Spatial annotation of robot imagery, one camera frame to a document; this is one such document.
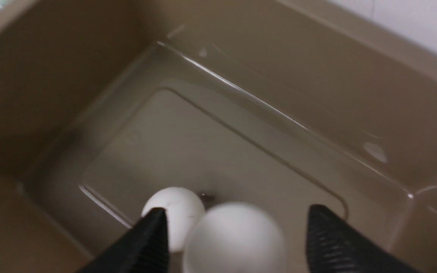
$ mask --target eggshell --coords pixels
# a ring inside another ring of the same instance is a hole
[[[186,188],[165,188],[146,202],[141,215],[145,216],[154,207],[166,209],[170,252],[183,251],[190,230],[205,214],[200,198]]]
[[[213,207],[196,224],[184,251],[184,273],[283,273],[286,251],[281,229],[255,206]]]

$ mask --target white wall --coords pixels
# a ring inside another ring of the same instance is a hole
[[[437,0],[329,0],[437,53]]]

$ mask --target white egg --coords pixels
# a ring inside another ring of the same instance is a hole
[[[210,209],[185,246],[184,273],[283,273],[281,229],[264,211],[244,203]]]
[[[145,216],[154,207],[166,209],[170,252],[183,251],[190,230],[205,214],[200,198],[186,188],[165,188],[146,202],[141,216]]]

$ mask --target beige sink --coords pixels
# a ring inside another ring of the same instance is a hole
[[[334,6],[332,26],[287,3],[8,5],[0,238],[25,239],[0,242],[0,272],[75,271],[167,187],[267,211],[289,273],[308,272],[311,204],[437,272],[437,56]]]

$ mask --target egg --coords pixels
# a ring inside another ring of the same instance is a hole
[[[189,235],[184,273],[284,273],[284,236],[266,212],[231,202],[210,209]]]
[[[170,252],[183,251],[191,229],[205,214],[200,198],[186,188],[165,188],[146,202],[141,216],[145,216],[154,207],[166,209]]]

